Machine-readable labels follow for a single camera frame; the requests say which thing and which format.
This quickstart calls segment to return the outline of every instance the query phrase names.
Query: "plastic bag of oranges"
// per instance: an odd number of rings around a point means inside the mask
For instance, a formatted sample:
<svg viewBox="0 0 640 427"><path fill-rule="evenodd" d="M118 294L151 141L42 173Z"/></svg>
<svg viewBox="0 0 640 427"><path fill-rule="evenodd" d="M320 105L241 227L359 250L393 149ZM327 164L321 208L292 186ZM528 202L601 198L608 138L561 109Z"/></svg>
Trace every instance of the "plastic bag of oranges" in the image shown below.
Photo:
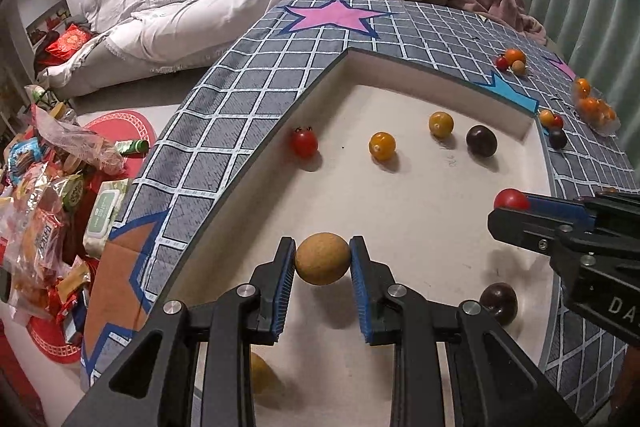
<svg viewBox="0 0 640 427"><path fill-rule="evenodd" d="M573 97L575 110L580 118L601 136L612 136L620 129L620 120L613 108L596 93L584 78L574 82Z"/></svg>

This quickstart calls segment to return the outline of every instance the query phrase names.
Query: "table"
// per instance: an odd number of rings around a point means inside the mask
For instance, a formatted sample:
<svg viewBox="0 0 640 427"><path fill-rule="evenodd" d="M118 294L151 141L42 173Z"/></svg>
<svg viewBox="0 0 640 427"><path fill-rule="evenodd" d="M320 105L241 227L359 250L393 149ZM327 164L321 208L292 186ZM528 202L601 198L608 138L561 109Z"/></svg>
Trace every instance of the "table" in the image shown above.
<svg viewBox="0 0 640 427"><path fill-rule="evenodd" d="M493 60L508 47L526 52L527 76L495 70ZM130 261L128 280L101 283L98 275L96 287L99 298L118 295L122 306L138 310L123 320L117 314L92 318L90 311L85 386L143 324L184 248L261 139L347 48L415 61L469 82L489 84L500 74L516 92L564 119L569 144L562 152L549 150L558 197L592 195L601 187L637 191L616 140L594 135L575 114L573 71L510 28L468 12L397 0L283 0L187 95L133 181L111 238L146 227L145 240ZM217 118L221 112L234 118ZM609 395L625 346L568 311L558 286L540 367L578 415L587 417ZM123 291L134 297L123 301Z"/></svg>

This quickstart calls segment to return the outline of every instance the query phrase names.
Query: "red pillow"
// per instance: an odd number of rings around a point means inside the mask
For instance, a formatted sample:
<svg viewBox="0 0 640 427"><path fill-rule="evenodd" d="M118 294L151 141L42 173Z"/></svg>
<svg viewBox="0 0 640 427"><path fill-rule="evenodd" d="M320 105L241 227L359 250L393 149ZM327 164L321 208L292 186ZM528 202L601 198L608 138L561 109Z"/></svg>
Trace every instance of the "red pillow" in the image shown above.
<svg viewBox="0 0 640 427"><path fill-rule="evenodd" d="M91 38L91 33L72 24L66 32L60 35L58 40L47 46L46 51L66 62Z"/></svg>

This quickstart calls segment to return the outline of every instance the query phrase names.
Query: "red cherry tomato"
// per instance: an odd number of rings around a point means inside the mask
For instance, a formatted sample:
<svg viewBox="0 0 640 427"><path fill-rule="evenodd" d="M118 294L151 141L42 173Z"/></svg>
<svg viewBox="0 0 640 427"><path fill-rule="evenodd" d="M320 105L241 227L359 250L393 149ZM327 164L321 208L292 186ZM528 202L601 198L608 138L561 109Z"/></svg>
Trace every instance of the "red cherry tomato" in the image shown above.
<svg viewBox="0 0 640 427"><path fill-rule="evenodd" d="M551 127L562 129L562 127L564 127L564 120L562 119L562 116L560 116L559 114L555 114L554 121L551 124Z"/></svg>
<svg viewBox="0 0 640 427"><path fill-rule="evenodd" d="M500 55L495 59L495 67L498 68L499 71L506 71L509 69L509 61L504 58L503 55Z"/></svg>
<svg viewBox="0 0 640 427"><path fill-rule="evenodd" d="M494 200L494 208L505 206L506 208L517 208L518 210L527 210L531 205L524 193L516 190L516 188L504 188Z"/></svg>
<svg viewBox="0 0 640 427"><path fill-rule="evenodd" d="M306 129L298 127L293 131L290 145L296 156L305 160L318 152L318 138L311 127Z"/></svg>

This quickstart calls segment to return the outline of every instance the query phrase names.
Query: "pile of snacks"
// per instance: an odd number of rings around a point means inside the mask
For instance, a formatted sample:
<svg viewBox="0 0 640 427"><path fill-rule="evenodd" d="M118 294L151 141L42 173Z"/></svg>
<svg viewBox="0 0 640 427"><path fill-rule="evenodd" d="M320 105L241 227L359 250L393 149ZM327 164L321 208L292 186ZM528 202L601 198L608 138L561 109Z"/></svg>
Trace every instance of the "pile of snacks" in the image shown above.
<svg viewBox="0 0 640 427"><path fill-rule="evenodd" d="M28 93L44 102L33 86ZM82 339L98 259L129 187L123 154L146 151L147 142L114 144L80 127L62 102L48 112L33 103L31 125L4 150L2 299L55 321L69 344Z"/></svg>
<svg viewBox="0 0 640 427"><path fill-rule="evenodd" d="M612 136L620 129L620 120L613 108L603 99L594 96L594 89L585 78L574 82L574 105L580 118L601 136Z"/></svg>

